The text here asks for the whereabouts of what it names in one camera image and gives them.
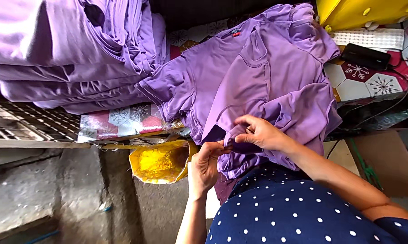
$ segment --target hand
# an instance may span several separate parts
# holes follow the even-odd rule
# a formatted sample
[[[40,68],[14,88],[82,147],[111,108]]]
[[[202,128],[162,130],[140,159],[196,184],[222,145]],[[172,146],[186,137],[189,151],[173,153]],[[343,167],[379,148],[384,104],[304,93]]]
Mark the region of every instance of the hand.
[[[265,119],[259,119],[252,115],[243,115],[234,120],[234,124],[248,124],[249,130],[246,134],[236,136],[236,142],[250,142],[255,145],[267,149],[287,152],[290,148],[298,143],[270,124]]]
[[[188,163],[189,198],[198,200],[205,196],[218,180],[218,158],[231,152],[223,147],[223,140],[205,142],[201,150]]]

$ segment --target stack of purple shirts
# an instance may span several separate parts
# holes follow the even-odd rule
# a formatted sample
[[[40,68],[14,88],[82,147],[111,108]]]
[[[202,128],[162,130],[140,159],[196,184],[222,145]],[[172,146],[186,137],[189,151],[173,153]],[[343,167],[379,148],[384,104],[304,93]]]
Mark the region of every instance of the stack of purple shirts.
[[[0,87],[14,102],[69,113],[149,101],[134,83],[167,60],[148,0],[0,3]]]

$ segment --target polka dot shirt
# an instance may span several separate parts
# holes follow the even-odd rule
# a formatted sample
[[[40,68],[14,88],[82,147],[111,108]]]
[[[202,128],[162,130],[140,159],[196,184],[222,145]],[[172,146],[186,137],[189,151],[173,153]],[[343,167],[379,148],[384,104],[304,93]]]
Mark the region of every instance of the polka dot shirt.
[[[236,183],[206,243],[408,244],[408,220],[372,222],[304,174],[266,164]]]

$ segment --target green string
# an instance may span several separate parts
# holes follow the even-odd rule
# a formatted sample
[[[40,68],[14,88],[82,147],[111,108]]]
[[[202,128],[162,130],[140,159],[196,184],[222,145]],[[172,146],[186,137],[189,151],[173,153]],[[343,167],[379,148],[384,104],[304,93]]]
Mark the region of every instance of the green string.
[[[377,186],[379,187],[380,190],[383,190],[382,186],[380,185],[380,181],[379,178],[376,175],[376,172],[374,172],[374,169],[371,166],[367,166],[364,162],[364,159],[362,158],[361,154],[358,151],[358,148],[356,147],[353,138],[350,138],[350,142],[353,146],[353,150],[356,153],[356,156],[359,159],[359,162],[361,162],[361,167],[364,170],[365,176],[367,177],[367,180],[370,184],[375,185],[375,183],[377,184]]]

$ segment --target blue string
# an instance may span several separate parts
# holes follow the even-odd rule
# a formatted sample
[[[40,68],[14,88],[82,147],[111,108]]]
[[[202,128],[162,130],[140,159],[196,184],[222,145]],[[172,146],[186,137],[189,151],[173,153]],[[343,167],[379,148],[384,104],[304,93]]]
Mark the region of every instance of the blue string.
[[[59,230],[55,230],[55,231],[53,231],[53,232],[50,232],[50,233],[47,233],[47,234],[42,235],[42,236],[40,236],[40,237],[37,237],[37,238],[33,239],[32,241],[28,241],[28,242],[25,243],[25,244],[34,244],[34,243],[39,242],[39,241],[41,241],[41,240],[44,240],[44,239],[46,239],[46,238],[48,238],[48,237],[50,237],[50,236],[56,235],[56,234],[58,234],[59,232],[60,232]]]

